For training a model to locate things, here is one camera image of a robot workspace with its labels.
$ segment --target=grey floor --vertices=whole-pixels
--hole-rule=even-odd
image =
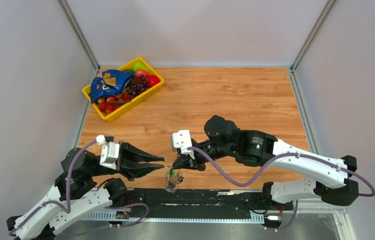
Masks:
[[[286,224],[292,215],[283,215]],[[65,233],[82,233],[106,225],[103,221],[79,221]],[[56,240],[339,240],[332,214],[299,214],[284,231],[270,232],[256,224],[143,222],[127,228],[108,228],[95,233]]]

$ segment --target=wooden table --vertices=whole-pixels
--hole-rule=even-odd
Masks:
[[[190,130],[191,137],[201,142],[207,139],[204,124],[213,115],[235,122],[244,130],[266,132],[308,150],[308,143],[294,93],[285,68],[217,68],[217,67],[157,67],[164,78],[161,91],[135,106],[112,122],[102,120],[90,107],[80,139],[80,147],[105,134],[115,136],[154,155],[165,157],[165,168],[156,170],[133,182],[121,175],[128,187],[163,188],[169,165],[176,159],[170,136],[179,130]],[[100,154],[98,145],[89,151]],[[217,161],[221,168],[238,182],[245,183],[258,171],[225,157]],[[203,172],[182,169],[184,181],[180,188],[239,189],[225,180],[210,163]],[[101,183],[111,176],[95,177]],[[287,182],[302,176],[271,168],[247,189],[261,189],[263,183]]]

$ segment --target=perforated metal strip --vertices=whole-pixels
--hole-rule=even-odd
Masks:
[[[116,218],[115,210],[98,210],[91,213],[83,218],[83,220],[90,221],[122,221],[122,222],[133,222],[139,219],[139,217],[131,217],[130,219],[119,219]],[[216,218],[159,218],[159,217],[146,217],[144,222],[156,222],[156,223],[215,223],[215,224],[263,224],[264,216],[262,214],[256,214],[250,212],[250,219],[216,219]]]

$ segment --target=yellow plastic crate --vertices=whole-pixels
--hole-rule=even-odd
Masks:
[[[142,94],[140,94],[139,96],[133,98],[131,100],[131,102],[128,102],[124,105],[122,105],[120,108],[118,108],[117,110],[107,114],[107,115],[104,115],[98,108],[98,105],[96,103],[92,103],[92,106],[93,108],[95,108],[97,114],[99,114],[99,116],[103,119],[103,120],[106,120],[108,122],[111,122],[112,120],[120,117],[122,114],[124,114],[125,112],[127,112],[128,110],[130,110],[131,108],[133,108],[134,106],[138,105],[140,102],[142,102],[143,100],[149,98],[150,96],[152,96],[153,94],[155,94],[156,92],[158,92],[159,90],[161,90],[163,88],[163,85],[164,85],[164,78],[161,77],[161,75],[159,75],[143,58],[141,57],[136,57],[135,59],[129,61],[128,63],[124,64],[123,66],[117,68],[118,70],[122,71],[124,69],[132,69],[133,67],[133,64],[137,61],[141,61],[147,68],[147,72],[148,74],[150,75],[156,75],[158,78],[159,78],[159,83],[156,84],[155,86],[149,88],[148,90],[144,91]],[[91,93],[91,85],[87,85],[85,87],[83,87],[83,90],[82,90],[83,94],[86,96],[86,98],[89,100],[89,102],[91,101],[91,97],[89,96],[89,94]]]

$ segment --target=blue snack bag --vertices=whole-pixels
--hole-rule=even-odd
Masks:
[[[102,97],[120,95],[134,76],[133,73],[116,69],[103,71],[102,77],[95,77],[90,85],[90,102],[95,103]]]

